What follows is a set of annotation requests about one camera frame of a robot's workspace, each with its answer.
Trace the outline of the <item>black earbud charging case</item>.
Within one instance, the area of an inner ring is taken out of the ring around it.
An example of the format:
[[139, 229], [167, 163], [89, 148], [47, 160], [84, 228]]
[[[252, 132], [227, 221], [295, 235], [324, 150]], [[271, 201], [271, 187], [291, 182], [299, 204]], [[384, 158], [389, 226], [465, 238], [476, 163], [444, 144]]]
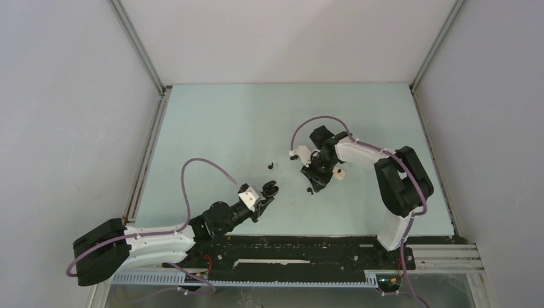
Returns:
[[277, 182], [275, 180], [271, 180], [269, 182], [267, 182], [266, 184], [264, 184], [262, 186], [262, 191], [264, 189], [271, 189], [272, 190], [272, 198], [274, 196], [276, 196], [279, 192], [279, 186], [277, 186]]

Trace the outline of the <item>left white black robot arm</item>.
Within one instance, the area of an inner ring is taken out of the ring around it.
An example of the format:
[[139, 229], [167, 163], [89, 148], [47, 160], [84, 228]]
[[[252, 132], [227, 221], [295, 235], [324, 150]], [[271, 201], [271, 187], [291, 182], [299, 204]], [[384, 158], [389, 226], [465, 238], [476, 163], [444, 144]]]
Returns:
[[67, 274], [79, 286], [92, 286], [141, 266], [182, 262], [195, 267], [216, 239], [248, 219], [256, 223], [278, 192], [275, 185], [261, 191], [240, 189], [237, 203], [217, 201], [186, 227], [135, 228], [123, 225], [120, 218], [109, 219], [73, 242], [76, 263]]

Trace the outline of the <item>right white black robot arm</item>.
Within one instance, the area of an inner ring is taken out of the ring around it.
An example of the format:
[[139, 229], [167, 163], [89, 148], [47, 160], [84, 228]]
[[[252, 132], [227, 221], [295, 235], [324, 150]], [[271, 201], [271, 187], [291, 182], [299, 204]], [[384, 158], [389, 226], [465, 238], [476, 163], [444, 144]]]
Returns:
[[314, 192], [324, 189], [332, 178], [345, 176], [341, 164], [351, 163], [375, 172], [382, 202], [387, 212], [377, 235], [373, 260], [381, 268], [390, 268], [399, 259], [397, 248], [407, 239], [415, 216], [425, 214], [427, 200], [434, 186], [415, 150], [378, 148], [359, 141], [347, 131], [333, 134], [322, 125], [312, 131], [315, 148], [291, 146], [289, 156], [303, 164], [301, 172]]

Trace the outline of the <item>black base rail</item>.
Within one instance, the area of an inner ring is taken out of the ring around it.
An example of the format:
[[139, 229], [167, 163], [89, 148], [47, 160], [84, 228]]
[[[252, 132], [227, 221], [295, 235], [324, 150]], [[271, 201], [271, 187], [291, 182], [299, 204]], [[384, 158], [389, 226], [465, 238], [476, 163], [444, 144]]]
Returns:
[[213, 280], [355, 282], [372, 271], [415, 270], [410, 248], [388, 252], [376, 237], [226, 235], [179, 267], [201, 268]]

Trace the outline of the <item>beige earbud charging case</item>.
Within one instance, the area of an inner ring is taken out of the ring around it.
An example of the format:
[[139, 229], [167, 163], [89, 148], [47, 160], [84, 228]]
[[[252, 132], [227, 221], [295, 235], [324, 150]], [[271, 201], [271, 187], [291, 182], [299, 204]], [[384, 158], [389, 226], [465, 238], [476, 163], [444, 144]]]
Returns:
[[346, 171], [344, 169], [341, 169], [339, 167], [335, 167], [333, 170], [333, 178], [336, 180], [342, 181], [345, 179]]

